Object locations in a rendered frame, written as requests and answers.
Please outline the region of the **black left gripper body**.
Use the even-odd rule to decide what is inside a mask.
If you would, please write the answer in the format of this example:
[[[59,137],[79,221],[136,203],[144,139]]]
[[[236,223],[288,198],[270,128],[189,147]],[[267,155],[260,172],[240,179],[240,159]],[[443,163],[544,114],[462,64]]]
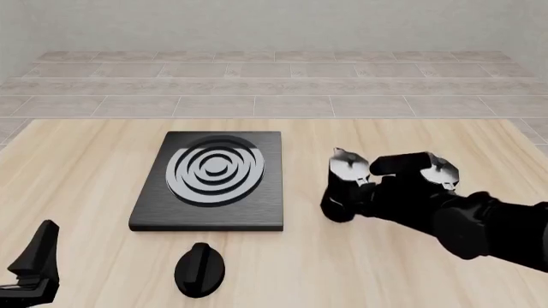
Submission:
[[[50,278],[21,279],[17,284],[0,285],[0,308],[30,308],[54,301],[59,281]]]

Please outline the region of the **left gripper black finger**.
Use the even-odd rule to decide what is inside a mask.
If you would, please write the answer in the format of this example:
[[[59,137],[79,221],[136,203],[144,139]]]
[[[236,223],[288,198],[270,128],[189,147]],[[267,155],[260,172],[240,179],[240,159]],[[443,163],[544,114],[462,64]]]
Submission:
[[[8,267],[17,279],[58,280],[57,241],[59,226],[44,220],[23,253]]]

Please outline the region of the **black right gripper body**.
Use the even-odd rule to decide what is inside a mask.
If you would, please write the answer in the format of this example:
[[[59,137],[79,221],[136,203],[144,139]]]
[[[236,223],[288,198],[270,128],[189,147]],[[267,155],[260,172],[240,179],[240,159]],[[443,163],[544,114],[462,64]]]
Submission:
[[[419,176],[383,176],[372,197],[375,217],[393,222],[429,222],[429,198],[438,185]]]

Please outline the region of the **flat black stove plate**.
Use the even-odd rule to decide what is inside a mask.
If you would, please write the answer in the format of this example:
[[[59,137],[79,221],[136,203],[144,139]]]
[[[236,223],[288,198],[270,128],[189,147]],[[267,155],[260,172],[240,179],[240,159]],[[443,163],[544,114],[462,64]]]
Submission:
[[[128,226],[133,231],[283,230],[282,134],[168,132]]]

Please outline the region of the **round black stove knob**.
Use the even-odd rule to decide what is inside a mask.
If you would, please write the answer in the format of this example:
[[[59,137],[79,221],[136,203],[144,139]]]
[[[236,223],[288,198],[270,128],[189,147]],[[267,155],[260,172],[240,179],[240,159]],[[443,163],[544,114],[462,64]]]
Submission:
[[[215,292],[225,277],[221,254],[207,243],[195,243],[176,264],[177,288],[187,297],[199,299]]]

